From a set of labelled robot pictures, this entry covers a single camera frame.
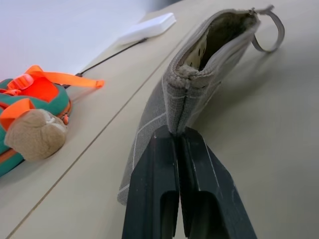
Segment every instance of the table surface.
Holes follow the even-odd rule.
[[[316,238],[319,3],[274,4],[286,27],[282,48],[265,56],[249,47],[193,127],[232,174],[259,239]],[[177,23],[87,73],[105,79],[104,88],[69,88],[75,104],[65,145],[0,179],[0,238],[121,238],[125,207],[117,191],[154,86],[195,26],[221,9],[253,6],[266,4],[184,0],[148,14],[173,12]],[[257,38],[270,46],[276,28],[260,19]],[[184,238],[180,217],[176,238]]]

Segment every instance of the black cable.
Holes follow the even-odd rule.
[[[82,76],[83,76],[83,74],[84,74],[85,72],[87,72],[87,71],[89,71],[89,70],[93,69],[94,67],[96,67],[96,66],[98,66],[98,65],[102,64],[103,62],[105,62],[105,61],[107,61],[107,60],[110,60],[112,57],[117,56],[118,54],[120,54],[120,53],[122,53],[122,52],[124,52],[124,51],[126,51],[126,50],[128,50],[128,49],[130,49],[131,47],[136,46],[136,45],[138,45],[138,44],[140,44],[140,43],[145,42],[146,40],[147,40],[147,38],[143,38],[142,40],[140,40],[140,41],[138,41],[138,42],[134,43],[133,45],[128,46],[127,48],[124,48],[123,50],[121,50],[121,51],[119,51],[119,52],[115,53],[114,55],[109,56],[108,58],[106,58],[106,59],[104,59],[104,60],[102,60],[102,61],[100,61],[100,62],[96,63],[95,65],[93,65],[93,66],[89,67],[88,69],[86,69],[86,70],[82,71],[81,73],[76,74],[76,76],[78,76],[78,77],[82,77]],[[63,87],[64,87],[65,89],[67,89],[67,88],[69,88],[69,87],[70,87],[70,85],[63,85]]]

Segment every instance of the gray pouch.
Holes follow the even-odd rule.
[[[272,9],[273,6],[220,11],[206,20],[173,58],[142,114],[118,193],[120,203],[127,202],[132,171],[157,128],[167,124],[171,133],[183,133],[239,62],[250,42],[262,52],[278,49],[285,29]],[[258,14],[270,16],[278,28],[277,42],[270,50],[262,49],[255,37],[260,24]]]

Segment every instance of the orange strap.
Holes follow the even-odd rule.
[[[7,94],[11,96],[18,96],[21,93],[21,90],[6,90],[6,89],[0,89],[0,94]]]
[[[25,73],[32,76],[34,79],[38,77],[45,77],[49,81],[60,84],[60,85],[70,85],[70,86],[80,86],[80,87],[102,87],[104,86],[104,81],[96,81],[83,77],[73,76],[65,73],[57,72],[44,72],[39,66],[31,66]]]
[[[3,152],[2,154],[0,154],[0,163],[7,161],[9,158],[14,156],[15,154],[16,152],[12,148],[7,150],[6,152]]]
[[[31,109],[35,109],[35,107],[29,98],[19,100],[8,106],[0,115],[0,123],[5,131],[9,129],[15,119]]]
[[[9,90],[19,89],[24,90],[28,88],[30,85],[32,85],[34,82],[34,79],[29,74],[23,74],[22,76],[19,76],[12,81],[10,81],[7,85],[7,88]]]

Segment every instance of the white wall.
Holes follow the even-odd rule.
[[[77,73],[158,7],[161,0],[0,0],[0,80],[33,64]]]

